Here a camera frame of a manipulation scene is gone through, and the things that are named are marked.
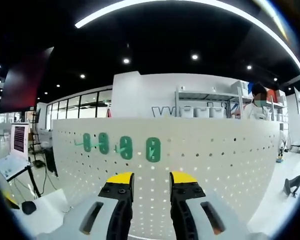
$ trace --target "storage box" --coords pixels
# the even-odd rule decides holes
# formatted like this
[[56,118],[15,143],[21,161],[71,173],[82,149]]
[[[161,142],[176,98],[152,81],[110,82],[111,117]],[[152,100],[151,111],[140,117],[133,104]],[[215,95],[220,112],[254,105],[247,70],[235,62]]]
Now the storage box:
[[248,82],[246,81],[236,81],[234,84],[231,85],[231,92],[233,94],[239,94],[238,93],[238,87],[241,88],[242,96],[243,97],[248,97],[249,92],[248,92]]
[[277,103],[278,99],[277,99],[277,95],[276,95],[275,91],[272,90],[272,89],[269,89],[267,91],[267,98],[266,98],[266,100],[269,101],[269,102],[271,102],[271,96],[272,96],[273,102]]
[[225,108],[212,106],[210,107],[210,117],[215,119],[224,119],[225,118]]
[[182,118],[193,118],[194,117],[194,108],[192,106],[181,106],[180,107],[180,116]]
[[284,91],[277,90],[275,91],[275,95],[278,98],[278,97],[286,96],[286,93]]
[[210,117],[210,107],[197,107],[194,109],[194,116],[197,118],[209,118]]
[[286,96],[278,96],[278,103],[282,104],[284,107],[287,106],[287,98]]
[[282,114],[282,113],[278,113],[278,114],[276,115],[276,120],[277,120],[278,122],[283,122],[283,121],[284,121],[284,116],[283,116],[283,114]]

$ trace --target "computer monitor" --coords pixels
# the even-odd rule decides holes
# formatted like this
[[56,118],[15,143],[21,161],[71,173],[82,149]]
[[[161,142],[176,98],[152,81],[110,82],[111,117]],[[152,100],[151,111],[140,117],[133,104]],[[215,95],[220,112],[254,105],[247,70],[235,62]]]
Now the computer monitor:
[[28,161],[28,123],[13,123],[11,127],[10,155]]
[[294,95],[296,100],[296,109],[298,114],[300,115],[300,92],[295,87],[293,88],[294,88]]

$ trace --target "curved led light strip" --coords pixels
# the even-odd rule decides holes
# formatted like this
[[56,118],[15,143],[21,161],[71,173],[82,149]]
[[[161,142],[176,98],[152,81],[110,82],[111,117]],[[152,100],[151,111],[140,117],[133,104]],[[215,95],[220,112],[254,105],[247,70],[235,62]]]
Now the curved led light strip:
[[[112,5],[106,6],[102,9],[90,14],[89,16],[86,16],[84,19],[78,21],[75,24],[75,26],[79,29],[79,28],[82,28],[87,23],[89,23],[89,22],[91,22],[91,21],[93,21],[93,20],[95,20],[95,19],[97,19],[97,18],[99,18],[103,15],[111,13],[115,10],[122,9],[122,8],[125,8],[125,7],[129,7],[129,6],[136,5],[136,4],[157,2],[157,1],[171,1],[171,0],[123,0],[123,1],[120,1],[120,2],[117,2],[117,3],[114,3]],[[224,2],[217,1],[217,0],[175,0],[175,1],[187,1],[187,2],[207,4],[207,5],[211,5],[211,6],[215,6],[217,8],[227,10],[229,12],[232,12],[234,14],[237,14],[237,15],[245,18],[246,20],[248,20],[248,21],[252,22],[253,24],[257,25],[259,28],[261,28],[266,33],[268,33],[274,40],[276,40],[286,50],[286,52],[291,56],[291,58],[294,60],[295,64],[300,69],[299,60],[297,59],[295,54],[292,52],[292,50],[285,44],[285,42],[282,41],[281,38],[278,35],[276,35],[269,27],[264,25],[261,21],[259,21],[255,17],[249,15],[248,13],[240,10],[239,8],[236,8],[234,6],[231,6],[229,4],[226,4]]]

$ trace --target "white container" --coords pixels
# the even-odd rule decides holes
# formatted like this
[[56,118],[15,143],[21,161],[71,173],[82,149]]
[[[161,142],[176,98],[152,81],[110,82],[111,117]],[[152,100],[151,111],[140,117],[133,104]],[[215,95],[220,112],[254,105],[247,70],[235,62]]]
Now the white container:
[[210,117],[210,107],[197,107],[194,109],[194,116],[197,118],[209,118]]
[[241,89],[242,96],[243,97],[248,97],[249,92],[248,92],[248,82],[247,81],[236,81],[234,84],[231,85],[231,92],[233,94],[239,94],[238,93],[238,87]]
[[275,91],[275,95],[276,95],[276,98],[278,98],[278,97],[286,96],[286,93],[284,91],[277,90],[277,91]]
[[282,115],[282,113],[278,113],[278,114],[276,115],[276,120],[277,120],[278,122],[283,122],[283,121],[284,121],[284,116]]
[[180,107],[180,116],[182,118],[193,118],[194,117],[194,108],[192,106],[181,106]]
[[210,117],[215,119],[224,119],[225,118],[225,108],[212,106],[210,107]]
[[287,98],[286,98],[286,96],[278,96],[277,100],[278,100],[278,103],[282,104],[284,107],[287,106]]

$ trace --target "white pegboard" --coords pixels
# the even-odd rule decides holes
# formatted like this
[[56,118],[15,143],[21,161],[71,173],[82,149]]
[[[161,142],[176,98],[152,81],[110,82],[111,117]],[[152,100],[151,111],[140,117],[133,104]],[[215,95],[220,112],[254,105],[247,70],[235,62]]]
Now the white pegboard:
[[[206,194],[216,194],[247,223],[258,208],[274,170],[279,123],[237,119],[86,118],[56,120],[53,151],[60,186],[70,205],[98,194],[116,173],[134,172],[133,219],[130,234],[175,239],[170,218],[169,172],[194,176]],[[107,133],[108,154],[99,147],[84,150],[83,135],[91,145]],[[132,140],[133,157],[114,151],[122,136]],[[146,141],[161,143],[160,161],[146,159]]]

